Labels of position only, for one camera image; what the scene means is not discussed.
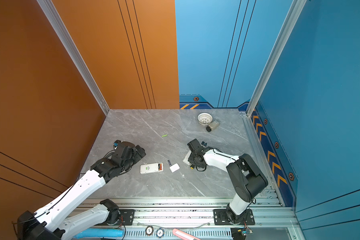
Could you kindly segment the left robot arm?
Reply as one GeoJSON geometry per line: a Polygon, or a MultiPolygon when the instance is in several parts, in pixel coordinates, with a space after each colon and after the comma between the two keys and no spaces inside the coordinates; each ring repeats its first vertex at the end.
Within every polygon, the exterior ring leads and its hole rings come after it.
{"type": "Polygon", "coordinates": [[[19,240],[71,240],[98,224],[122,225],[119,206],[106,199],[73,217],[70,213],[113,178],[129,172],[146,151],[139,145],[117,140],[113,150],[96,161],[86,173],[49,204],[34,213],[24,212],[13,224],[19,240]]]}

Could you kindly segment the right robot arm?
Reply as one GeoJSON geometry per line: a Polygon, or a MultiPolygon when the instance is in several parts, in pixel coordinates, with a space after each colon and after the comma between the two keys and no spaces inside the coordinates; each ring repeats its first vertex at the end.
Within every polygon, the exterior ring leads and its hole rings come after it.
{"type": "Polygon", "coordinates": [[[204,172],[207,167],[215,167],[228,173],[236,194],[227,206],[227,217],[231,222],[237,222],[256,196],[268,186],[266,176],[248,154],[229,155],[203,146],[197,139],[187,146],[191,152],[188,158],[191,168],[204,172]]]}

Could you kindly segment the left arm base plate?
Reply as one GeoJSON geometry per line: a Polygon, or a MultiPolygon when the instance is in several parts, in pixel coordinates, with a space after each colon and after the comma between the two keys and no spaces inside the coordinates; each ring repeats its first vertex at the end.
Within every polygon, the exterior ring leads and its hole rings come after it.
{"type": "Polygon", "coordinates": [[[111,222],[110,220],[106,220],[101,224],[97,224],[97,226],[106,226],[106,227],[120,227],[123,226],[131,226],[133,224],[135,217],[134,209],[119,209],[118,218],[111,222]]]}

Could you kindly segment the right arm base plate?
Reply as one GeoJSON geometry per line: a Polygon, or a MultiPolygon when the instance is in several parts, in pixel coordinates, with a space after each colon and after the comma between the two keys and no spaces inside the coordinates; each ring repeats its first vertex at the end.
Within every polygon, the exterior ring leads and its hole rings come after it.
{"type": "Polygon", "coordinates": [[[217,226],[223,225],[246,225],[254,226],[255,218],[251,209],[244,210],[240,215],[227,209],[214,209],[214,222],[217,226]]]}

